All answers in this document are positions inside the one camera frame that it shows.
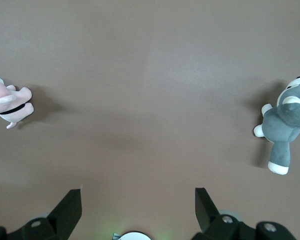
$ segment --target stuffed animal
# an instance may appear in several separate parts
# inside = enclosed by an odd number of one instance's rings
[[[0,117],[10,122],[7,129],[13,128],[17,122],[33,113],[34,107],[27,102],[31,97],[32,93],[28,88],[16,91],[15,86],[5,86],[0,78]]]
[[[273,143],[268,168],[285,175],[290,165],[290,143],[300,134],[300,76],[288,84],[275,107],[266,104],[261,112],[263,122],[254,128],[254,135]]]

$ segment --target brown surface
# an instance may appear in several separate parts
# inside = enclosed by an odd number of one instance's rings
[[[300,136],[288,175],[253,135],[300,76],[300,0],[0,0],[0,77],[34,113],[0,118],[0,225],[82,189],[71,240],[198,232],[195,188],[300,239]]]

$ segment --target pig plush toy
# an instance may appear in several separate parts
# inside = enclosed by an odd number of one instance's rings
[[[31,97],[32,93],[28,88],[16,91],[15,86],[5,86],[0,78],[0,117],[10,122],[7,129],[13,128],[17,122],[33,113],[33,105],[27,102]]]
[[[273,143],[268,168],[285,175],[290,165],[290,143],[300,134],[300,76],[288,84],[275,107],[268,103],[261,112],[263,122],[254,128],[254,135]]]

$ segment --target gray husky plush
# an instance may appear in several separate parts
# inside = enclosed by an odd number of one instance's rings
[[[300,134],[300,76],[288,84],[275,107],[266,104],[261,112],[263,122],[254,128],[254,135],[274,143],[268,168],[285,175],[290,165],[290,143]]]

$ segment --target plush toy head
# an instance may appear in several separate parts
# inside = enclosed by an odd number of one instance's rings
[[[268,167],[284,175],[290,165],[290,143],[300,133],[300,77],[288,84],[275,107],[266,104],[261,112],[263,122],[254,128],[254,134],[274,143]]]
[[[20,91],[16,91],[13,85],[5,86],[0,78],[0,117],[10,122],[7,129],[32,114],[34,108],[27,102],[31,97],[32,93],[28,88],[23,87]]]

